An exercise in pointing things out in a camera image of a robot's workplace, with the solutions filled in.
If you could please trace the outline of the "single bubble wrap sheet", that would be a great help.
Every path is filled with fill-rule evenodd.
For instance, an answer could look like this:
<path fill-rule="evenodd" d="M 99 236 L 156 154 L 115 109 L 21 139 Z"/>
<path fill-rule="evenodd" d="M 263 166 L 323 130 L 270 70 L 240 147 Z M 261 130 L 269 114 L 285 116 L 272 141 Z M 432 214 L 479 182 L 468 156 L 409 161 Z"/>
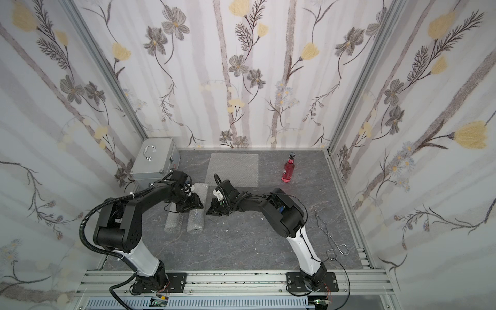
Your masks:
<path fill-rule="evenodd" d="M 167 219 L 164 226 L 164 231 L 167 234 L 176 234 L 181 230 L 183 222 L 183 213 L 179 212 L 177 205 L 173 202 L 165 208 Z"/>

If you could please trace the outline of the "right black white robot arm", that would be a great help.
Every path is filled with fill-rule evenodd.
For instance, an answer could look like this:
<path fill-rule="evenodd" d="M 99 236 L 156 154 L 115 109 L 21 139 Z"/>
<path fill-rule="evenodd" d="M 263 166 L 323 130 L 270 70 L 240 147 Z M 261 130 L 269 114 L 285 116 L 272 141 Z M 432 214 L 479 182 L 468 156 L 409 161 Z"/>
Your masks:
<path fill-rule="evenodd" d="M 214 198 L 207 214 L 229 216 L 252 211 L 263 214 L 274 231 L 289 242 L 297 256 L 304 283 L 317 291 L 323 284 L 327 268 L 307 237 L 308 213 L 302 209 L 303 205 L 297 204 L 294 196 L 279 188 L 268 194 L 256 195 L 240 192 L 229 180 L 221 180 L 217 174 L 214 180 Z"/>

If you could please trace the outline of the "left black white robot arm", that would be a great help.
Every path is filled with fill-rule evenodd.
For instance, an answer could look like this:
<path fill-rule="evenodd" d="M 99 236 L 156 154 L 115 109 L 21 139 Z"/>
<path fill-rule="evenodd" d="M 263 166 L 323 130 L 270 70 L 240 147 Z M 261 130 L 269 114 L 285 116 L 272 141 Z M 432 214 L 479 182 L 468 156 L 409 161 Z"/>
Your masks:
<path fill-rule="evenodd" d="M 151 254 L 142 240 L 143 214 L 158 204 L 174 204 L 177 213 L 187 213 L 204 206 L 192 192 L 192 180 L 186 173 L 174 170 L 165 178 L 128 197 L 105 201 L 93 235 L 93 242 L 113 254 L 135 274 L 139 290 L 159 291 L 168 283 L 164 263 Z"/>

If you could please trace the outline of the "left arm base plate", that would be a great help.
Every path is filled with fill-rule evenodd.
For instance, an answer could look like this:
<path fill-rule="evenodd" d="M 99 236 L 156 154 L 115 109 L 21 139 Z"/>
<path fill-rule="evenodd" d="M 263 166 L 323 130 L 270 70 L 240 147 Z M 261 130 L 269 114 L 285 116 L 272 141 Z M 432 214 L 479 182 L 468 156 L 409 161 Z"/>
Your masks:
<path fill-rule="evenodd" d="M 137 276 L 130 287 L 132 295 L 143 293 L 183 293 L 187 280 L 187 273 L 167 273 L 164 275 L 143 277 Z"/>

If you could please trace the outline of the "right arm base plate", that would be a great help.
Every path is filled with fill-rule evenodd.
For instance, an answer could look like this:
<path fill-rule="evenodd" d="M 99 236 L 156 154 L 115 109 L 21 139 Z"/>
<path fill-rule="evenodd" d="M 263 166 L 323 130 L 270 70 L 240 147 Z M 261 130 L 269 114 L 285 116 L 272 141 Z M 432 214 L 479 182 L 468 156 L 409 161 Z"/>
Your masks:
<path fill-rule="evenodd" d="M 336 275 L 332 272 L 327 272 L 323 279 L 316 286 L 309 276 L 299 272 L 288 272 L 285 274 L 288 291 L 293 294 L 306 294 L 311 292 L 337 293 L 340 291 Z"/>

